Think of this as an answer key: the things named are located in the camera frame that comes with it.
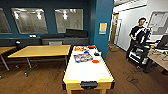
blue wall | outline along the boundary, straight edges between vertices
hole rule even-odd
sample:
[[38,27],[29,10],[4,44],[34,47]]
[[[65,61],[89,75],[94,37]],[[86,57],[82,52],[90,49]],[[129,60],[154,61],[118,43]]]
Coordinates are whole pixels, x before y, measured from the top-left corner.
[[18,32],[16,23],[12,17],[11,8],[43,8],[49,34],[57,33],[54,9],[83,9],[84,30],[89,30],[90,10],[88,0],[0,0],[0,7],[3,8],[12,31],[12,34],[0,34],[0,38],[29,38],[29,34],[20,34]]
[[[49,34],[57,33],[54,9],[83,9],[84,30],[88,31],[89,43],[95,44],[106,60],[114,0],[0,0],[0,7],[12,30],[12,34],[0,34],[0,38],[29,38],[29,34],[18,33],[11,8],[43,8]],[[99,35],[100,23],[108,25],[105,35]]]
[[96,21],[96,0],[90,0],[90,21],[89,21],[89,44],[94,44],[95,21]]
[[[96,22],[94,44],[99,51],[102,52],[102,57],[106,60],[108,39],[111,27],[111,18],[113,13],[114,0],[97,0],[96,2]],[[100,23],[107,23],[107,31],[105,35],[99,34]]]

man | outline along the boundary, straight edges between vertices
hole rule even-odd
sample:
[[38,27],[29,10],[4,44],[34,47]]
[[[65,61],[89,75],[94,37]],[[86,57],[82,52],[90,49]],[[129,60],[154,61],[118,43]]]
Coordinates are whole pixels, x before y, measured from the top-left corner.
[[130,46],[126,52],[126,59],[129,58],[129,54],[130,51],[133,50],[133,52],[136,51],[136,47],[134,46],[136,41],[139,42],[140,39],[140,34],[135,35],[136,33],[138,33],[137,31],[141,28],[143,28],[143,24],[145,23],[146,19],[145,18],[140,18],[138,21],[138,26],[135,26],[132,28],[131,33],[129,34],[129,36],[131,37],[131,42],[130,42]]

blue pillar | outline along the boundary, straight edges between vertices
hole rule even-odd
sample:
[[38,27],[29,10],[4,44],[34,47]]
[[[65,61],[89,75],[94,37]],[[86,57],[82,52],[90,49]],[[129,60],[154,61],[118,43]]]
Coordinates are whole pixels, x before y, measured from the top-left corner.
[[[99,51],[102,52],[102,57],[106,60],[108,39],[111,27],[111,18],[113,13],[114,0],[97,0],[96,1],[96,20],[94,31],[94,44]],[[107,23],[106,34],[99,34],[100,23]]]

desk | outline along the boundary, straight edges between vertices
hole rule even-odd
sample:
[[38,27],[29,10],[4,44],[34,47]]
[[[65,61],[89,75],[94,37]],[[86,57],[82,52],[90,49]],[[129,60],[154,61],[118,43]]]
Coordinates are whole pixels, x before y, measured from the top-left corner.
[[4,54],[4,53],[6,53],[6,52],[8,52],[8,51],[10,51],[10,50],[12,50],[12,49],[15,49],[16,47],[0,47],[0,57],[1,57],[1,59],[2,59],[2,62],[4,63],[4,65],[5,65],[5,67],[6,67],[6,69],[9,71],[9,67],[8,67],[8,65],[6,64],[6,62],[5,62],[5,60],[4,60],[4,58],[3,58],[3,56],[2,56],[2,54]]
[[67,55],[69,54],[71,45],[43,45],[43,46],[27,46],[11,55],[8,58],[26,57],[30,69],[32,68],[29,57],[43,57],[43,56],[65,56],[67,64]]
[[144,72],[146,73],[149,72],[149,69],[151,68],[153,61],[159,64],[164,69],[168,70],[168,56],[162,54],[160,50],[150,49],[148,53],[148,58],[149,59],[147,61],[147,66]]
[[112,89],[115,84],[114,78],[102,57],[94,56],[94,53],[98,52],[98,50],[89,50],[93,60],[99,60],[99,63],[94,64],[92,61],[76,63],[74,55],[83,54],[83,51],[74,51],[74,49],[75,47],[63,78],[63,89],[67,90],[68,94],[71,94],[71,90],[84,90],[81,88],[82,81],[96,81],[98,85],[94,89],[100,89],[100,94],[105,94],[106,89]]

window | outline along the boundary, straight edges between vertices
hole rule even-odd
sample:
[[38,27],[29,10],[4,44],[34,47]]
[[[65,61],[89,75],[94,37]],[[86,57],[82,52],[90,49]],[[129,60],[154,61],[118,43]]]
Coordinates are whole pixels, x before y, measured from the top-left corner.
[[10,33],[11,29],[6,19],[5,13],[3,9],[0,8],[0,34],[10,34]]
[[83,9],[55,9],[57,32],[65,33],[66,29],[83,30]]
[[43,9],[12,8],[12,13],[21,34],[47,33]]

